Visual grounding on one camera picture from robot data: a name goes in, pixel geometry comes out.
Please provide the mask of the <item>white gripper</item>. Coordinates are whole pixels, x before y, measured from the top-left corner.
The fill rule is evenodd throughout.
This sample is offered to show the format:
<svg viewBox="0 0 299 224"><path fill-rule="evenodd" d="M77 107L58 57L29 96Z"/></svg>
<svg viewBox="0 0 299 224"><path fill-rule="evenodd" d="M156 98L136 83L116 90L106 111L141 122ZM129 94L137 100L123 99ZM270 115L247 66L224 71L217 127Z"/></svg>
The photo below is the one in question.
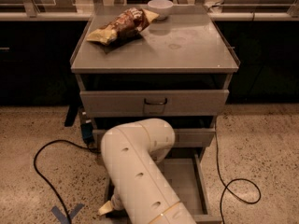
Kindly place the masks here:
<svg viewBox="0 0 299 224"><path fill-rule="evenodd" d="M118 193L117 189L113 190L113 194L111 196L110 201L107 201L105 204L103 204L99 210L98 214L100 216L106 215L107 213L110 213L114 210L120 211L124 209L123 203L121 201L121 196Z"/></svg>

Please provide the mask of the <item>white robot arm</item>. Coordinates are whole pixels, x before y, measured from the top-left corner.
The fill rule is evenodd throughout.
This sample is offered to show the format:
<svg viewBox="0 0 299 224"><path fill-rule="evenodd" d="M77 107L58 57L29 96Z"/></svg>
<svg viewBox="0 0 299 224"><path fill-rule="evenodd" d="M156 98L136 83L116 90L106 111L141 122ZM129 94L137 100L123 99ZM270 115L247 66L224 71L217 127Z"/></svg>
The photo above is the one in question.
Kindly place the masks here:
<svg viewBox="0 0 299 224"><path fill-rule="evenodd" d="M101 140L101 154L117 198L132 224L196 224L157 163L175 143L162 119L115 126Z"/></svg>

